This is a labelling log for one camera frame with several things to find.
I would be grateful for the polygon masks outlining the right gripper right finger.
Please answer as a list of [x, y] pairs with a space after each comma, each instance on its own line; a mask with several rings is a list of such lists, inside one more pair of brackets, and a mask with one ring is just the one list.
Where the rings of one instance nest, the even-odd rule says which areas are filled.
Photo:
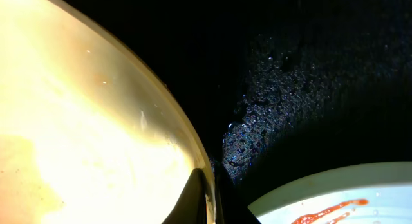
[[224, 166], [214, 165], [216, 185], [217, 224], [260, 224], [237, 194], [236, 188]]

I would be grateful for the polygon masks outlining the yellow plate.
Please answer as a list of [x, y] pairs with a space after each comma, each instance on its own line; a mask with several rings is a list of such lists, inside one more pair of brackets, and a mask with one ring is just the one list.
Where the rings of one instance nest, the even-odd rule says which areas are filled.
[[162, 223], [214, 176], [156, 75], [62, 0], [1, 0], [1, 222]]

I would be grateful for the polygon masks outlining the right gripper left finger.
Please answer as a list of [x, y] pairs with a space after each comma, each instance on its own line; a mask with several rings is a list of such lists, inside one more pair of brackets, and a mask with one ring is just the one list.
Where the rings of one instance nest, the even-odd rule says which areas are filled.
[[205, 175], [193, 169], [176, 205], [163, 224], [206, 224]]

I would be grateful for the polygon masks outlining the pale green plate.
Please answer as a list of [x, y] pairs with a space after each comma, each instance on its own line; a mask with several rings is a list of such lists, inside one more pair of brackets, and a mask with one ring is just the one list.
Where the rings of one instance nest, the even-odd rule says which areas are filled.
[[411, 223], [411, 162], [368, 163], [305, 176], [249, 205], [260, 223]]

